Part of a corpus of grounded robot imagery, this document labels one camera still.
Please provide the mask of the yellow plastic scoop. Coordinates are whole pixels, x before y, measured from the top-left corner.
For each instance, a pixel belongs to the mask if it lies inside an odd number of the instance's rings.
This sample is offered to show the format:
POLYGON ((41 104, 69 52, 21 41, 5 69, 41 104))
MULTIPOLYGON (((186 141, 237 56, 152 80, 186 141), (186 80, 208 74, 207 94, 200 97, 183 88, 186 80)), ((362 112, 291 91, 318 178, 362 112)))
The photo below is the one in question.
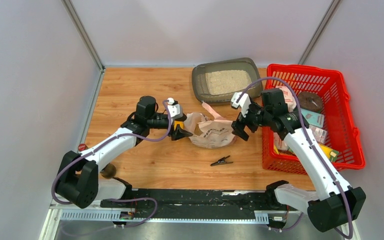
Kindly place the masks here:
POLYGON ((173 130, 176 131, 177 129, 181 129, 181 130, 185 129, 185 125, 183 121, 178 121, 178 120, 174 121, 173 130))

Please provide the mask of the black bag clip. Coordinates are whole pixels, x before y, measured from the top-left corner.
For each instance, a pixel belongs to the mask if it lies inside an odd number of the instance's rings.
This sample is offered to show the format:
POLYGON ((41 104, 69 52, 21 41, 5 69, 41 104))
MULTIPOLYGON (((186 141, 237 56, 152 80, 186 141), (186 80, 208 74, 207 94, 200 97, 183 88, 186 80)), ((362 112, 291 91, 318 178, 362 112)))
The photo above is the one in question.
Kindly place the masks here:
POLYGON ((224 156, 217 161, 210 164, 211 167, 220 166, 220 165, 227 165, 227 164, 233 164, 232 161, 227 161, 228 158, 230 158, 230 155, 224 156))

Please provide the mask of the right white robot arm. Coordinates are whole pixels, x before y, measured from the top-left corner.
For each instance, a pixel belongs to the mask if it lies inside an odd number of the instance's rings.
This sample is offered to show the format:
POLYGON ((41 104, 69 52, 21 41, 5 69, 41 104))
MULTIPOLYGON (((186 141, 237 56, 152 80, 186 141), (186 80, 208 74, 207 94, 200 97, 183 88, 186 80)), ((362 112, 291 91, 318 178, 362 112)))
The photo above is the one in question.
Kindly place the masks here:
POLYGON ((231 107, 240 109, 232 123, 233 134, 247 141, 249 135, 245 127, 252 132, 259 127, 269 127, 292 149, 315 187, 315 192, 310 192, 285 180, 277 181, 267 187, 266 205, 273 210, 282 205, 299 210, 320 232, 351 224, 366 200, 363 189, 353 188, 334 168, 308 124, 301 122, 303 116, 296 110, 289 111, 282 90, 264 90, 262 100, 263 105, 259 105, 244 92, 233 94, 231 107))

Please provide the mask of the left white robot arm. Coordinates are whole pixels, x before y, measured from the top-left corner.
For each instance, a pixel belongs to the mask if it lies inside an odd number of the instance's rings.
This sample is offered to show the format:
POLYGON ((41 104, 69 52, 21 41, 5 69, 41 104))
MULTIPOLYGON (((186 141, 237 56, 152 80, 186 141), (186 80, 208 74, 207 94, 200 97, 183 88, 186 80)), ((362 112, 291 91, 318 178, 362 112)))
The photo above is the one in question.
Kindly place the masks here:
POLYGON ((158 111, 159 104, 154 97, 142 96, 135 111, 112 135, 89 149, 65 153, 52 183, 53 200, 80 209, 95 200, 114 200, 120 207, 128 207, 133 194, 127 190, 127 183, 112 173, 100 178, 105 169, 113 169, 111 162, 142 141, 159 142, 166 137, 177 141, 192 136, 183 127, 187 116, 178 101, 168 98, 161 107, 164 112, 158 111))

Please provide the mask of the pink cat litter bag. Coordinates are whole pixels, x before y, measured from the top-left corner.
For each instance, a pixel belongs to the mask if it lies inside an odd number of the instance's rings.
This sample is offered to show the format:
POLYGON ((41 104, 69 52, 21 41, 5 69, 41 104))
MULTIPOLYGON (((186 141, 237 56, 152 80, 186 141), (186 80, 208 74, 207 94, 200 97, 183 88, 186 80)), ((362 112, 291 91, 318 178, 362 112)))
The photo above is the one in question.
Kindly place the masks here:
POLYGON ((189 137, 192 144, 205 149, 218 149, 235 142, 232 121, 227 120, 216 112, 209 104, 203 102, 201 106, 207 115, 199 112, 188 113, 184 122, 185 130, 192 133, 189 137))

